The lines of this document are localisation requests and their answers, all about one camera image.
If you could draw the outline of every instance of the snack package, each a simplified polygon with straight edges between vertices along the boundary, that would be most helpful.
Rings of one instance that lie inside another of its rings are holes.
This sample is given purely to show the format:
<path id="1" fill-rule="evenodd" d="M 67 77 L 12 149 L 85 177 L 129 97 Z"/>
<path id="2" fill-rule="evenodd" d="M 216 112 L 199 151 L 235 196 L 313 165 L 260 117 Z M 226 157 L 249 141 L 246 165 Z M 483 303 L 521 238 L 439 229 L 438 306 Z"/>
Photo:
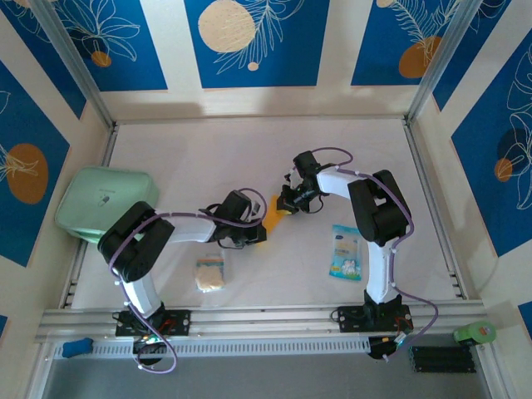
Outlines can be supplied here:
<path id="1" fill-rule="evenodd" d="M 209 254 L 196 262 L 196 286 L 202 293 L 222 289 L 224 281 L 224 258 L 220 254 Z"/>
<path id="2" fill-rule="evenodd" d="M 360 281 L 362 279 L 362 236 L 354 227 L 335 224 L 332 227 L 334 254 L 329 275 Z"/>

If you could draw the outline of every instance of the blue snack bag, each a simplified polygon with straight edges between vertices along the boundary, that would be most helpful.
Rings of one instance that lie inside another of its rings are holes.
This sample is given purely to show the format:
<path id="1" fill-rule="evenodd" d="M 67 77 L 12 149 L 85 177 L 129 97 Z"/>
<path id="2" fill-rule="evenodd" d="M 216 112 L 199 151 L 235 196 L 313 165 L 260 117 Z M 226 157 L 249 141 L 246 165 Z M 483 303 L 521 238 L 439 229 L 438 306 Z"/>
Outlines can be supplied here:
<path id="1" fill-rule="evenodd" d="M 362 279 L 360 244 L 362 236 L 354 227 L 335 224 L 332 227 L 334 254 L 329 275 L 348 280 Z"/>

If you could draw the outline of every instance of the green container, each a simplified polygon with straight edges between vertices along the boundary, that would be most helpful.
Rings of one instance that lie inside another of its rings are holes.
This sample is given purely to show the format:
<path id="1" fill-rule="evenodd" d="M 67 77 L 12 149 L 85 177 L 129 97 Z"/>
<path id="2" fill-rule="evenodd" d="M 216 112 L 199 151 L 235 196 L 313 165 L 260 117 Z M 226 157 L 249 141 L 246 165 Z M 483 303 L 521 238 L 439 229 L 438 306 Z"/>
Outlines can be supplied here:
<path id="1" fill-rule="evenodd" d="M 474 346 L 493 342 L 497 338 L 495 326 L 487 321 L 467 324 L 457 328 L 452 333 L 453 338 L 460 345 Z"/>
<path id="2" fill-rule="evenodd" d="M 56 224 L 69 234 L 97 243 L 136 202 L 155 207 L 159 191 L 144 172 L 90 166 L 68 186 L 56 212 Z"/>

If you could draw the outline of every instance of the white table surface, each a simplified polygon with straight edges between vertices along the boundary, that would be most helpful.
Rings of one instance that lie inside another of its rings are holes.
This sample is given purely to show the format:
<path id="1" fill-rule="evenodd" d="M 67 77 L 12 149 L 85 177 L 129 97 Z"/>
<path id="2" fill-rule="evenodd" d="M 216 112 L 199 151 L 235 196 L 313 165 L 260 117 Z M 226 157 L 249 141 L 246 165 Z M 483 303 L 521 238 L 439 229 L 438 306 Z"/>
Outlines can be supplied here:
<path id="1" fill-rule="evenodd" d="M 260 118 L 180 121 L 120 126 L 111 167 L 148 172 L 160 189 L 159 209 L 195 211 L 220 202 L 233 189 L 253 187 L 267 199 L 279 194 L 283 176 L 300 152 L 335 145 L 355 157 L 348 169 L 368 174 L 389 169 L 408 203 L 416 232 L 399 247 L 398 286 L 430 299 L 455 297 L 400 120 L 351 118 Z M 345 155 L 316 154 L 318 162 Z M 350 303 L 363 300 L 362 281 L 328 275 L 333 224 L 355 225 L 350 201 L 329 196 L 318 214 L 285 217 L 260 246 L 225 251 L 224 290 L 195 287 L 197 258 L 216 244 L 169 244 L 152 270 L 166 306 L 275 306 Z M 107 266 L 90 245 L 81 268 L 73 308 L 123 304 Z"/>

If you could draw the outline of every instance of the mint green box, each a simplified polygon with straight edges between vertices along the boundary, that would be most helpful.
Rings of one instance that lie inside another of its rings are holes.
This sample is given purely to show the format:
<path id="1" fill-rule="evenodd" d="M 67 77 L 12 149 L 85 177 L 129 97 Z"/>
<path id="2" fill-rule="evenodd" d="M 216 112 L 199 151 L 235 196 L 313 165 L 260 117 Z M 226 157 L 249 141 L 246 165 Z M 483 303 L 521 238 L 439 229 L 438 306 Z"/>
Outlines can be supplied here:
<path id="1" fill-rule="evenodd" d="M 159 190 L 145 172 L 89 166 L 77 172 L 56 212 L 56 224 L 69 234 L 97 243 L 135 203 L 155 207 Z"/>

